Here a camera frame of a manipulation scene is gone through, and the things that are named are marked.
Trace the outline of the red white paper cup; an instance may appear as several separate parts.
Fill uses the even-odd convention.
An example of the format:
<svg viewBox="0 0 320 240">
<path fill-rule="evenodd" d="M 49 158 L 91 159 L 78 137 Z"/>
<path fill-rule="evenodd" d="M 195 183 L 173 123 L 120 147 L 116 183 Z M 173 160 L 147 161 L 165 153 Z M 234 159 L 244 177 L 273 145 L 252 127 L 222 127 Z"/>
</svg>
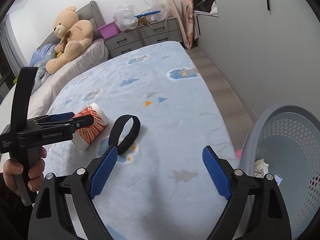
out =
<svg viewBox="0 0 320 240">
<path fill-rule="evenodd" d="M 93 140 L 103 131 L 104 128 L 106 128 L 109 122 L 109 118 L 96 103 L 92 103 L 84 108 L 82 111 L 77 113 L 74 118 L 83 117 L 89 114 L 93 116 L 93 124 L 77 129 L 73 134 L 72 139 L 72 142 L 74 142 L 74 144 L 82 151 L 85 151 L 88 148 Z"/>
</svg>

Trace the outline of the lavender long cardboard box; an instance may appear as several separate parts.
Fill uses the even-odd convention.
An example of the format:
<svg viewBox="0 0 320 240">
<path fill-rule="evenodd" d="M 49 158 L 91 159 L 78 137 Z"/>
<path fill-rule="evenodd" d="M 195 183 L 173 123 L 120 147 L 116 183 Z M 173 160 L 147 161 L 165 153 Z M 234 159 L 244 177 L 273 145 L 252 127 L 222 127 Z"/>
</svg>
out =
<svg viewBox="0 0 320 240">
<path fill-rule="evenodd" d="M 277 174 L 274 175 L 274 179 L 275 179 L 277 185 L 280 185 L 283 180 L 282 177 Z"/>
</svg>

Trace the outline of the grey perforated trash basket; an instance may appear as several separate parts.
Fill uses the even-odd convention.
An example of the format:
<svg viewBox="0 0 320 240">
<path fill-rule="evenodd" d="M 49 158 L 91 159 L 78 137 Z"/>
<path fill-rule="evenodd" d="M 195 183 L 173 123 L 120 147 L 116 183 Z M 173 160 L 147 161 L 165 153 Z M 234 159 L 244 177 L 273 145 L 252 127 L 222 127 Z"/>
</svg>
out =
<svg viewBox="0 0 320 240">
<path fill-rule="evenodd" d="M 259 159 L 281 178 L 292 239 L 319 239 L 319 120 L 299 106 L 272 105 L 249 131 L 239 167 L 252 176 Z"/>
</svg>

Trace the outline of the beige bed sheet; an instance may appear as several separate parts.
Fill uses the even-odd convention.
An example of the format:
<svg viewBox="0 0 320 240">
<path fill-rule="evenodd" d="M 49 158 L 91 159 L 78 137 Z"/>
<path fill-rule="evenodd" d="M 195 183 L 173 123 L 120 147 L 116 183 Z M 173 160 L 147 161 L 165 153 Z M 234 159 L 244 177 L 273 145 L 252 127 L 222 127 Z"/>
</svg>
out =
<svg viewBox="0 0 320 240">
<path fill-rule="evenodd" d="M 73 78 L 89 69 L 105 62 L 108 50 L 102 38 L 93 43 L 75 60 L 64 65 L 55 74 L 50 75 L 46 81 L 30 97 L 28 118 L 44 115 L 48 112 L 55 98 L 63 87 Z"/>
</svg>

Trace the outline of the crumpled white tissue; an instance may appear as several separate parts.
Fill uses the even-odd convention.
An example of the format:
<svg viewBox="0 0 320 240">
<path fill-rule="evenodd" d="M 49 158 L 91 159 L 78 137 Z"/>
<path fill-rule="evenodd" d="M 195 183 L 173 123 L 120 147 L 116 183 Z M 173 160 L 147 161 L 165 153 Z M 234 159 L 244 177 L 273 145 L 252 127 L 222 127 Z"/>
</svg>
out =
<svg viewBox="0 0 320 240">
<path fill-rule="evenodd" d="M 256 160 L 254 163 L 254 177 L 263 178 L 268 174 L 268 167 L 269 164 L 263 158 Z"/>
</svg>

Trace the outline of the blue patterned pillow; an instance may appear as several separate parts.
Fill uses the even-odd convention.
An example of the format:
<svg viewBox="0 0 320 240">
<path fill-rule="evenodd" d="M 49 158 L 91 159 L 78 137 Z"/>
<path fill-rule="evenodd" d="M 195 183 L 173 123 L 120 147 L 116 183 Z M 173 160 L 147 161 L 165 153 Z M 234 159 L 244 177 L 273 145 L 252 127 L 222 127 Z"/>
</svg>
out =
<svg viewBox="0 0 320 240">
<path fill-rule="evenodd" d="M 32 94 L 34 94 L 44 84 L 48 77 L 50 77 L 50 73 L 46 70 L 46 64 L 49 60 L 56 58 L 56 52 L 54 50 L 55 46 L 56 44 L 49 43 L 35 51 L 31 57 L 29 66 L 38 68 L 35 76 L 34 87 L 31 91 Z"/>
</svg>

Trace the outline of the large beige teddy bear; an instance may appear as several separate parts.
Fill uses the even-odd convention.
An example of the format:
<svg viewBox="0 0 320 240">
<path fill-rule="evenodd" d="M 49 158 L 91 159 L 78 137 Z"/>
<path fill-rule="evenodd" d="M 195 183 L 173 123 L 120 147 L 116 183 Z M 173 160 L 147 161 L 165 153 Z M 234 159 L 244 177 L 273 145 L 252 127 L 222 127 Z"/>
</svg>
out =
<svg viewBox="0 0 320 240">
<path fill-rule="evenodd" d="M 92 44 L 93 25 L 89 20 L 80 20 L 76 7 L 69 6 L 57 16 L 53 33 L 60 39 L 54 50 L 62 55 L 47 62 L 46 70 L 50 74 L 79 57 Z"/>
</svg>

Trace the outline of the purple plastic storage box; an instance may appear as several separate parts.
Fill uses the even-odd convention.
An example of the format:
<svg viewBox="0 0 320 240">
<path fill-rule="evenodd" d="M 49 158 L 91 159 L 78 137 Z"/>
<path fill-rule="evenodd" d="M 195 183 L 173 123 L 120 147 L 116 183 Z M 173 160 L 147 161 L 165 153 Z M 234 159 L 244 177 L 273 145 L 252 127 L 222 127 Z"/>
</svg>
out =
<svg viewBox="0 0 320 240">
<path fill-rule="evenodd" d="M 120 29 L 114 21 L 98 28 L 98 31 L 105 40 L 121 33 Z"/>
</svg>

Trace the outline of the grey padded headboard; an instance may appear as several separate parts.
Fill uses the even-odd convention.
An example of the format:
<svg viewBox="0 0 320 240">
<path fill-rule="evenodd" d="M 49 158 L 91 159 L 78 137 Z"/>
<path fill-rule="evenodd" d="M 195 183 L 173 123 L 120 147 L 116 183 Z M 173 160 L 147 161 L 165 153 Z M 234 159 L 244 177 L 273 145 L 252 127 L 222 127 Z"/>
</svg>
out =
<svg viewBox="0 0 320 240">
<path fill-rule="evenodd" d="M 100 9 L 96 1 L 90 1 L 87 5 L 79 9 L 77 12 L 79 20 L 89 20 L 93 25 L 93 40 L 102 38 L 102 35 L 98 31 L 98 28 L 105 25 L 105 21 L 100 12 Z M 43 48 L 47 44 L 57 44 L 60 42 L 60 39 L 51 33 L 38 47 L 37 50 Z"/>
</svg>

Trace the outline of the light blue patterned blanket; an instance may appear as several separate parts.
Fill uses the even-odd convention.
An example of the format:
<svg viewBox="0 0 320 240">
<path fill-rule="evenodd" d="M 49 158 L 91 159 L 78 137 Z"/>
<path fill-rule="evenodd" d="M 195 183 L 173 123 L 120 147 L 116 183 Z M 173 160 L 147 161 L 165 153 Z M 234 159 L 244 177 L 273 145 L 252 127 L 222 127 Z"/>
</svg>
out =
<svg viewBox="0 0 320 240">
<path fill-rule="evenodd" d="M 177 42 L 108 60 L 72 79 L 49 113 L 96 103 L 109 126 L 124 114 L 141 128 L 93 200 L 114 239 L 206 239 L 225 207 L 202 150 L 237 167 L 222 116 L 203 78 Z"/>
</svg>

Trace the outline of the clear plastic bag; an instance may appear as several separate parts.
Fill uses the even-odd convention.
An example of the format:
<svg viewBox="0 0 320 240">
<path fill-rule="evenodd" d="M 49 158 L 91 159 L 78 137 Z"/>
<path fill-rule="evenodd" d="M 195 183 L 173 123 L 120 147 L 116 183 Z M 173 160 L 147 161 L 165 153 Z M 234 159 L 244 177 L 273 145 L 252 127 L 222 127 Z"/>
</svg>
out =
<svg viewBox="0 0 320 240">
<path fill-rule="evenodd" d="M 169 17 L 168 6 L 161 0 L 144 0 L 144 3 L 147 6 L 147 8 L 143 11 L 144 14 L 158 11 L 156 14 L 146 16 L 148 22 L 161 21 Z"/>
<path fill-rule="evenodd" d="M 131 4 L 121 5 L 113 13 L 113 20 L 121 32 L 130 31 L 138 27 L 138 18 L 135 17 Z"/>
</svg>

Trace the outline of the blue flat stick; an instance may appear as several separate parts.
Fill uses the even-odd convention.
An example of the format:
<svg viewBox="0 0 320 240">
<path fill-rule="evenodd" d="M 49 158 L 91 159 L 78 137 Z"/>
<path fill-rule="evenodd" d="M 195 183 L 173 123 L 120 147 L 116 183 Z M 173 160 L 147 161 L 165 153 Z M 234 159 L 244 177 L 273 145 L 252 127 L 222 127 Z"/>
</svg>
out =
<svg viewBox="0 0 320 240">
<path fill-rule="evenodd" d="M 143 14 L 139 14 L 139 15 L 136 15 L 136 16 L 134 16 L 134 17 L 136 17 L 136 18 L 143 18 L 143 17 L 149 16 L 149 15 L 158 14 L 158 13 L 160 13 L 160 12 L 161 12 L 160 10 L 156 10 L 156 11 L 151 11 L 151 12 L 146 12 L 146 13 L 143 13 Z"/>
</svg>

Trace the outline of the grey drawer dresser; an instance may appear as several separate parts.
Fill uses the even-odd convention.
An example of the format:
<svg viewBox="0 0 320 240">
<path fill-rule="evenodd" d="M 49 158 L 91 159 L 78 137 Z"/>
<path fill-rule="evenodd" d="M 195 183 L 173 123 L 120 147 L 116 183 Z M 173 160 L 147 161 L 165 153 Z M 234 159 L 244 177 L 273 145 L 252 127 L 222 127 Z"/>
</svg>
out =
<svg viewBox="0 0 320 240">
<path fill-rule="evenodd" d="M 182 42 L 180 27 L 175 17 L 151 22 L 134 30 L 119 33 L 104 40 L 104 45 L 112 59 L 133 50 L 166 41 Z"/>
</svg>

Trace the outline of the pink folded boards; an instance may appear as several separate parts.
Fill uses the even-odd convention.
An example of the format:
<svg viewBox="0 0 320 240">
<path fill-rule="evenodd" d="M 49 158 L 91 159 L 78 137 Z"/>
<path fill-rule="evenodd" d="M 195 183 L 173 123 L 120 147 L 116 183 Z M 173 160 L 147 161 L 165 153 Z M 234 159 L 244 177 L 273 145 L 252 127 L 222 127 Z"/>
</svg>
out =
<svg viewBox="0 0 320 240">
<path fill-rule="evenodd" d="M 187 49 L 193 47 L 194 41 L 194 2 L 193 0 L 181 0 L 181 14 L 174 0 L 167 0 L 166 4 L 173 17 L 177 18 L 181 31 L 182 42 Z"/>
</svg>

